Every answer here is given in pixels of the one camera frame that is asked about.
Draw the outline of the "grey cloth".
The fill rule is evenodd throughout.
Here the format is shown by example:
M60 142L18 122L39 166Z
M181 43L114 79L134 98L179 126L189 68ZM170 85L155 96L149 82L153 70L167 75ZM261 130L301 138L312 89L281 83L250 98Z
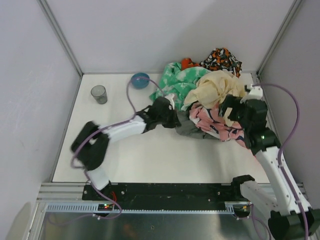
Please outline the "grey cloth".
M178 111L177 118L181 124L175 128L177 134L197 140L219 140L218 137L212 136L201 129L189 119L188 111Z

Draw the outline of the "cream yellow cloth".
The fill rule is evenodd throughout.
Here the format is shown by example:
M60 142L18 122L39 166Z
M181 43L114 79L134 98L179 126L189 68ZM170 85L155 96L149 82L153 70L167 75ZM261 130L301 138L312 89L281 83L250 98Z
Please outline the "cream yellow cloth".
M181 110L185 111L195 102L206 109L211 109L221 104L227 95L244 97L246 91L243 81L226 71L212 71L197 81L196 88L185 97Z

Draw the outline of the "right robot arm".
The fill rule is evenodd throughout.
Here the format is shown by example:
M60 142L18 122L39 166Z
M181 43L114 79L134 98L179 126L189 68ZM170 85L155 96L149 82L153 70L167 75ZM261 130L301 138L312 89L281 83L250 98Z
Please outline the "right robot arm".
M219 116L226 111L230 111L228 118L242 127L245 146L262 166L275 196L269 196L249 176L233 179L238 182L237 191L264 215L275 240L308 239L320 226L320 211L301 193L276 134L267 127L267 104L261 99L227 95L219 105Z

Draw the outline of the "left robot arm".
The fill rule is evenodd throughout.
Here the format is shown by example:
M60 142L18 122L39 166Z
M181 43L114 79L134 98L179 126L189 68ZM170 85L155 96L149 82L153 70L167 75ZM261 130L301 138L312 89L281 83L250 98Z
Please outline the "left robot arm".
M147 133L158 125L167 129L181 125L174 98L173 93L159 96L152 105L136 112L132 119L110 126L102 127L93 121L84 125L70 150L74 158L81 162L85 175L97 190L102 190L110 182L110 178L101 167L109 144L133 135Z

